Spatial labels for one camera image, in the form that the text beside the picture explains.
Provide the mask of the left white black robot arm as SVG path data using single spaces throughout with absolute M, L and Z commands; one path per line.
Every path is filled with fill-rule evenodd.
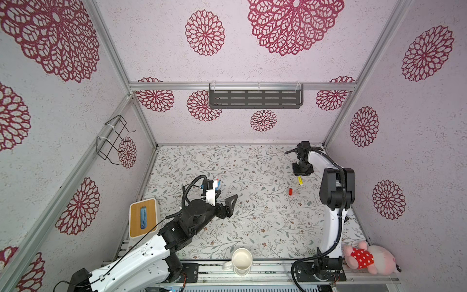
M 192 242 L 215 217 L 230 218 L 238 195 L 223 204 L 204 198 L 182 198 L 181 210 L 167 217 L 168 223 L 139 247 L 119 260 L 94 271 L 84 268 L 72 275 L 70 292 L 137 292 L 154 283 L 174 282 L 182 273 L 176 253 Z

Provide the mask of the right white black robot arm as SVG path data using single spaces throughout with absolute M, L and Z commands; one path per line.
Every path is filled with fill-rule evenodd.
M 298 260 L 295 268 L 304 272 L 308 266 L 312 268 L 311 274 L 317 281 L 327 281 L 344 273 L 342 235 L 345 218 L 355 201 L 355 172 L 343 168 L 322 147 L 312 146 L 308 141 L 298 143 L 287 153 L 297 154 L 299 161 L 293 163 L 296 177 L 315 172 L 322 174 L 319 199 L 324 205 L 324 234 L 321 246 L 312 259 Z

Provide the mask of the white ceramic mug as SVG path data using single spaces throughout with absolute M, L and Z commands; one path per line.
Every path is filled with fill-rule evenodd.
M 251 252 L 246 248 L 238 248 L 232 254 L 232 259 L 223 264 L 223 271 L 233 271 L 237 276 L 249 274 L 253 264 Z

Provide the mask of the pink plush toy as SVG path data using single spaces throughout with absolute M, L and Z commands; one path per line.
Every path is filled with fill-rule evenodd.
M 343 253 L 346 265 L 354 270 L 363 269 L 372 275 L 383 276 L 401 272 L 393 254 L 381 246 L 369 245 L 363 241 L 357 247 L 345 245 Z

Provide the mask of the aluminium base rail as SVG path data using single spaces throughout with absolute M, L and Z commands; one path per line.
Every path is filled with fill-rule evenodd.
M 246 275 L 237 275 L 232 268 L 224 268 L 226 261 L 182 260 L 182 271 L 186 274 L 173 282 L 164 282 L 168 287 L 181 286 L 184 282 L 189 288 L 201 286 L 290 286 L 296 282 L 303 288 L 329 285 L 396 285 L 400 280 L 396 274 L 390 276 L 372 275 L 367 271 L 353 270 L 345 265 L 342 270 L 328 276 L 315 276 L 313 264 L 304 262 L 291 272 L 294 260 L 254 260 Z

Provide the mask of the dark grey wall shelf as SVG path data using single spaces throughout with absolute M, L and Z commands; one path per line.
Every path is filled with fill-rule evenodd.
M 208 101 L 216 110 L 295 110 L 304 104 L 296 90 L 217 90 L 209 84 Z

